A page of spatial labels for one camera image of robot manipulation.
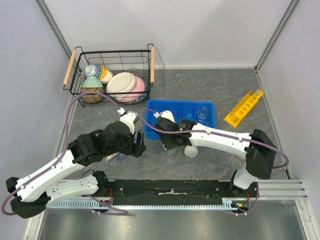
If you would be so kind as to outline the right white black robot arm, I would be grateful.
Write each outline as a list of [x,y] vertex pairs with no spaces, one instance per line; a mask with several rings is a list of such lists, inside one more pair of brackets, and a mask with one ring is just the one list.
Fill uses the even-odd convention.
[[258,179],[268,180],[272,175],[276,152],[275,145],[262,130],[253,133],[234,133],[182,120],[180,124],[160,116],[154,126],[167,150],[184,146],[184,154],[193,158],[198,147],[206,147],[236,155],[245,165],[235,171],[229,191],[235,197],[242,196]]

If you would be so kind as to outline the blue plastic divided bin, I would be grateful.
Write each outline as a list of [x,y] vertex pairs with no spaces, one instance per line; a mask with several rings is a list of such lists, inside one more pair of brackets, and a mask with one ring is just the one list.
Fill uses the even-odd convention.
[[[180,123],[182,120],[190,120],[207,127],[216,127],[215,109],[212,102],[151,99],[147,101],[146,107],[158,113],[165,110],[172,112],[176,123]],[[209,116],[207,120],[199,122],[197,120],[197,110],[202,107],[208,109]]]

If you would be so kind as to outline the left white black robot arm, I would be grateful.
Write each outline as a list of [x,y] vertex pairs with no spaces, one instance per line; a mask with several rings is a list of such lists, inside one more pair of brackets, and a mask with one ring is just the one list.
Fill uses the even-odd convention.
[[60,181],[110,155],[121,153],[138,158],[145,150],[144,132],[135,131],[121,121],[109,124],[104,130],[81,134],[36,172],[24,178],[7,179],[11,212],[4,206],[1,210],[5,215],[28,219],[66,199],[86,195],[104,197],[110,193],[111,184],[101,170],[78,180]]

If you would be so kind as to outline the yellow test tube rack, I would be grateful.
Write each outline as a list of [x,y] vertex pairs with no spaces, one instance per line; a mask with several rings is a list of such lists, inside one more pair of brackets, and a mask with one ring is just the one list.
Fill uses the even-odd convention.
[[254,93],[249,91],[223,120],[233,128],[237,128],[263,95],[264,92],[260,89]]

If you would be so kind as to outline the clear glass funnel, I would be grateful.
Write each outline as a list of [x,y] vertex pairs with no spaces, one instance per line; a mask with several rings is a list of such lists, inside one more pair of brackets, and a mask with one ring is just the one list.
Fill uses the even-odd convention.
[[196,116],[199,122],[205,121],[209,117],[209,110],[206,107],[201,107],[196,111]]

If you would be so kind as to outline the small glass reagent bottle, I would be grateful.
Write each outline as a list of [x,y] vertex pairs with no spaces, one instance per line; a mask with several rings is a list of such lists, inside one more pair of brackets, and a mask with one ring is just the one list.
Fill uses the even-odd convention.
[[110,161],[111,159],[113,159],[116,155],[117,155],[117,153],[111,154],[111,155],[105,157],[104,160],[105,160],[106,162],[108,162],[108,161]]

